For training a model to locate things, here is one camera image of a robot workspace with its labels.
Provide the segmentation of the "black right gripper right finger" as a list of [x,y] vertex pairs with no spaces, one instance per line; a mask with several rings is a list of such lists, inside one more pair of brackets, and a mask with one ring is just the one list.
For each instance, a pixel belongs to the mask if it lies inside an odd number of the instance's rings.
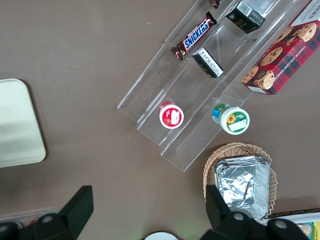
[[257,223],[245,213],[231,211],[214,185],[208,185],[206,213],[211,224],[202,240],[264,240],[266,227]]

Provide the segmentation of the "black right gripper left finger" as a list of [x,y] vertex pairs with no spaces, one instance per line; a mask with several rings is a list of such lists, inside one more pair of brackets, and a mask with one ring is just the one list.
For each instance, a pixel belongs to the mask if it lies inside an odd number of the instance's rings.
[[93,187],[82,186],[58,213],[41,216],[21,232],[23,240],[76,240],[94,211]]

